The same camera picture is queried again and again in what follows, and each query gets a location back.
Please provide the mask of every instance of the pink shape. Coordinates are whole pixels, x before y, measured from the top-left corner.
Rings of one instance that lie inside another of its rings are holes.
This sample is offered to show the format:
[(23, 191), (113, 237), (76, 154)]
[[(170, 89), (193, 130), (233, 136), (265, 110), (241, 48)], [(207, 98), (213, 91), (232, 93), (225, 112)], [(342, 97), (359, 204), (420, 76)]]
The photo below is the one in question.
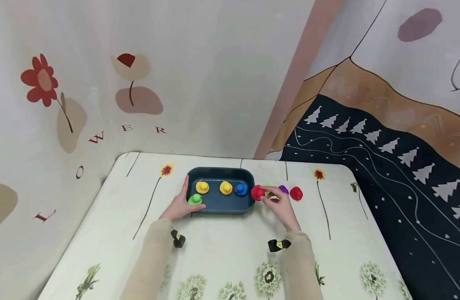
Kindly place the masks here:
[(398, 29), (398, 39), (413, 42), (431, 34), (442, 22), (441, 13), (432, 8), (425, 8), (410, 16)]
[(133, 105), (130, 101), (129, 88), (121, 89), (116, 92), (115, 99), (120, 110), (125, 113), (144, 113), (150, 115), (159, 115), (163, 113), (163, 104), (161, 103), (160, 98), (158, 98), (154, 91), (146, 87), (132, 87), (131, 100)]

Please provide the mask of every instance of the wall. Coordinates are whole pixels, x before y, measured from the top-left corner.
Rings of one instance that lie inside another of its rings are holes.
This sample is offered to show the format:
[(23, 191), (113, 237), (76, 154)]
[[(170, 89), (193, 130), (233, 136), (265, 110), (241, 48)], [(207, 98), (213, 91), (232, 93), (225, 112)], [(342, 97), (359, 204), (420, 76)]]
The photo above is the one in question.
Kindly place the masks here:
[(286, 112), (267, 159), (346, 165), (413, 298), (460, 299), (460, 1), (345, 1)]
[(0, 299), (41, 289), (120, 154), (251, 158), (312, 6), (1, 0)]

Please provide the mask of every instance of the person's left hand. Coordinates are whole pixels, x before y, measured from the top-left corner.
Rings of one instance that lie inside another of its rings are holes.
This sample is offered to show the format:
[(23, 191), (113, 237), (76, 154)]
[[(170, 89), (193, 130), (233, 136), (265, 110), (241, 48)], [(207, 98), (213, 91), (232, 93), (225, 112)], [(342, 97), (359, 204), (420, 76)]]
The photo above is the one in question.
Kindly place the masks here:
[(161, 214), (160, 219), (170, 219), (172, 221), (185, 217), (192, 212), (202, 210), (206, 207), (204, 204), (189, 205), (186, 202), (186, 190), (188, 189), (188, 175), (185, 177), (185, 182), (181, 187), (181, 192), (173, 198), (173, 201)]

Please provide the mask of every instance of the blue rubber duck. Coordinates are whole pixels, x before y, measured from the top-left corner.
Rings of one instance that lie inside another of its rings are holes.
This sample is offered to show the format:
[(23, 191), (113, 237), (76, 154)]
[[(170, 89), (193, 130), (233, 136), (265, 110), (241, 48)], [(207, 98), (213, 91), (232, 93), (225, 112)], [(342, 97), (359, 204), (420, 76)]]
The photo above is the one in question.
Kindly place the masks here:
[(248, 193), (248, 186), (245, 184), (245, 183), (239, 183), (236, 187), (235, 187), (235, 193), (237, 196), (245, 196), (246, 193)]

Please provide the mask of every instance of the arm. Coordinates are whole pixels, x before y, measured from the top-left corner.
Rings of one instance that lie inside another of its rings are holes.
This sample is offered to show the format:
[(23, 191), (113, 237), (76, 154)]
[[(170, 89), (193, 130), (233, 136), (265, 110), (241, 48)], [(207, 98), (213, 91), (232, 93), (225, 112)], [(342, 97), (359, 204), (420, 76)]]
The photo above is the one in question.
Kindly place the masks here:
[(173, 247), (172, 221), (159, 219), (148, 229), (143, 248), (120, 300), (154, 300), (160, 292), (166, 263)]
[(314, 271), (315, 255), (308, 235), (302, 231), (289, 231), (285, 238), (291, 242), (291, 246), (283, 252), (290, 300), (323, 300)]
[(155, 300), (158, 297), (166, 263), (173, 247), (173, 237), (170, 233), (172, 221), (205, 208), (204, 204), (188, 205), (187, 189), (188, 175), (185, 177), (180, 193), (173, 198), (160, 219), (150, 225), (143, 240), (143, 248), (120, 300)]
[[(302, 232), (288, 195), (277, 187), (261, 186), (261, 189), (270, 192), (268, 198), (261, 196), (260, 200), (281, 221), (287, 230), (285, 239), (291, 243), (283, 253), (290, 300), (323, 300), (314, 272), (315, 254), (313, 254), (312, 243), (308, 235)], [(273, 195), (277, 196), (278, 200), (269, 199)]]

